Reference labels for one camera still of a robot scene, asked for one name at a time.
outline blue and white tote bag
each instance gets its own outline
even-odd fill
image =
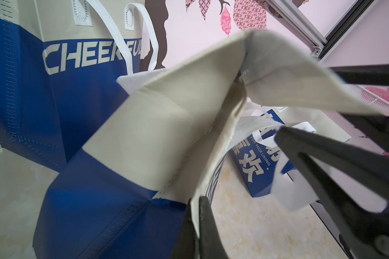
[[[56,171],[127,98],[144,0],[0,0],[0,144]]]
[[[267,107],[249,100],[241,116],[271,118],[286,126],[317,133],[340,142],[346,142],[350,139],[350,136],[342,128],[319,109],[286,106]],[[272,187],[274,176],[280,176],[276,174],[275,169],[282,151],[274,141],[276,130],[277,127],[272,126],[252,132],[229,151],[252,197],[264,196],[271,192],[277,196]],[[294,165],[288,160],[280,169],[282,174],[288,173],[291,176]],[[299,203],[295,200],[293,204],[298,205]]]
[[[226,153],[252,132],[282,126],[241,117],[247,95],[260,105],[373,112],[269,32],[242,32],[176,68],[117,81],[134,82],[129,98],[47,190],[33,238],[37,258],[166,259],[186,206],[201,236],[199,197],[212,199]]]

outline non-woven bag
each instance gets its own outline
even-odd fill
[[[318,109],[267,107],[247,102],[242,116],[265,116],[293,128],[345,142],[350,136]],[[270,194],[275,168],[282,151],[274,141],[276,127],[262,128],[229,151],[242,174],[252,197]],[[288,161],[281,173],[294,169]]]
[[[255,66],[268,74],[254,74]],[[279,98],[271,89],[278,98],[272,99],[258,89],[278,87],[272,75],[288,72],[291,82],[280,80],[291,92],[303,91],[295,106],[375,113],[346,94],[335,75],[269,32],[242,32],[152,79],[119,78],[141,85],[49,186],[33,239],[36,256],[168,258],[187,205],[201,236],[199,197],[212,198],[226,153],[256,130],[282,126],[241,117],[247,92],[260,105],[290,106],[289,94]],[[315,87],[322,90],[310,94]]]
[[[3,148],[56,171],[66,166],[127,98],[116,79],[139,71],[143,17],[154,49],[149,70],[156,65],[143,5],[0,0]]]

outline floral wallpaper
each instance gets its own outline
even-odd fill
[[[186,0],[186,11],[192,3],[196,0]],[[202,13],[203,20],[206,20],[206,13],[209,9],[211,0],[198,0],[200,12]],[[267,29],[267,14],[266,11],[269,10],[270,14],[275,18],[282,19],[282,16],[279,15],[268,3],[263,0],[235,0],[233,5],[233,14],[231,15],[227,5],[230,5],[224,0],[218,0],[221,4],[221,27],[222,31],[229,36],[231,32],[231,19],[233,18],[234,22],[241,30],[266,30]],[[308,2],[309,0],[292,0],[292,2],[297,6],[301,6],[303,3]]]

